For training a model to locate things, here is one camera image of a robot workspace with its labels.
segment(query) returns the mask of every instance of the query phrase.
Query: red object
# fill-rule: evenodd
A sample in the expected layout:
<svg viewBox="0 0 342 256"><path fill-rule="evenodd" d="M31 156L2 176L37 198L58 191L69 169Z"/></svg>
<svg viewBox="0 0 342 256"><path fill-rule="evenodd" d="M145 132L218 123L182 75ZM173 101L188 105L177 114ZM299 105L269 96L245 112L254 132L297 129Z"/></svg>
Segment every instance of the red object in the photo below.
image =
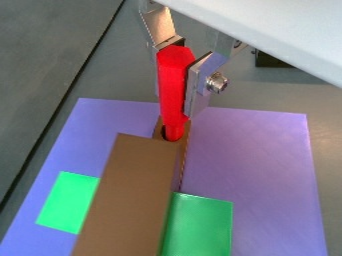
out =
<svg viewBox="0 0 342 256"><path fill-rule="evenodd" d="M161 114L169 141L180 140L185 133L186 75L194 61L190 48L184 46L170 45L157 54Z"/></svg>

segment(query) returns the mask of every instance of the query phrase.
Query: purple mat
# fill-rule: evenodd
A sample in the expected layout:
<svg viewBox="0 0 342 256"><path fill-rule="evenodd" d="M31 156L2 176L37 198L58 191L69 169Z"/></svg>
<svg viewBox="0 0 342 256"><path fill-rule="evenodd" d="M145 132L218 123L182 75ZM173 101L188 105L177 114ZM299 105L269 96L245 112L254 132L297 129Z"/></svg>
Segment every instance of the purple mat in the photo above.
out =
<svg viewBox="0 0 342 256"><path fill-rule="evenodd" d="M70 255L77 235L35 224L61 171L101 177L118 132L152 137L158 105L81 99L0 246ZM325 256L303 114L208 108L193 121L184 192L234 201L233 255Z"/></svg>

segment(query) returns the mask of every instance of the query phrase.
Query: green square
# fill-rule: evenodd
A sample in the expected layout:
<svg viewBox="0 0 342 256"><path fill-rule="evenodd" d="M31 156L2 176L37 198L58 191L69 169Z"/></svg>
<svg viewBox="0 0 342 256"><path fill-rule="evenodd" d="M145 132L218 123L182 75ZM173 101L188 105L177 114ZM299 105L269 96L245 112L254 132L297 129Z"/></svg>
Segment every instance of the green square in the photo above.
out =
<svg viewBox="0 0 342 256"><path fill-rule="evenodd" d="M232 255L233 203L173 193L161 256Z"/></svg>
<svg viewBox="0 0 342 256"><path fill-rule="evenodd" d="M61 172L37 224L79 234L100 178Z"/></svg>

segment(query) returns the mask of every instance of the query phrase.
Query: bolt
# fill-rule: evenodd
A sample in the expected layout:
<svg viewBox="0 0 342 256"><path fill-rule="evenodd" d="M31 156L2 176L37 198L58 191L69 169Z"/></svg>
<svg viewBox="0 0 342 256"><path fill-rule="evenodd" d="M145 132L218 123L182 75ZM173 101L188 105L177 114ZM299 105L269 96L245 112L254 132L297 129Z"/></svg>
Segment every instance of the bolt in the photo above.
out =
<svg viewBox="0 0 342 256"><path fill-rule="evenodd" d="M210 77L208 77L208 90L220 94L229 85L229 79L221 74L221 72L216 72Z"/></svg>

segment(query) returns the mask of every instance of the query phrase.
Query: white panel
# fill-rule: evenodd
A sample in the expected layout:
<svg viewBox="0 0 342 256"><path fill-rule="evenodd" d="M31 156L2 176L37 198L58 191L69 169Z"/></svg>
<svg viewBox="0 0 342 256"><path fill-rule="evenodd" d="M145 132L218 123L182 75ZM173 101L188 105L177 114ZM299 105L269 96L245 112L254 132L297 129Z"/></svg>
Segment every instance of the white panel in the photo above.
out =
<svg viewBox="0 0 342 256"><path fill-rule="evenodd" d="M157 2L342 87L341 0Z"/></svg>

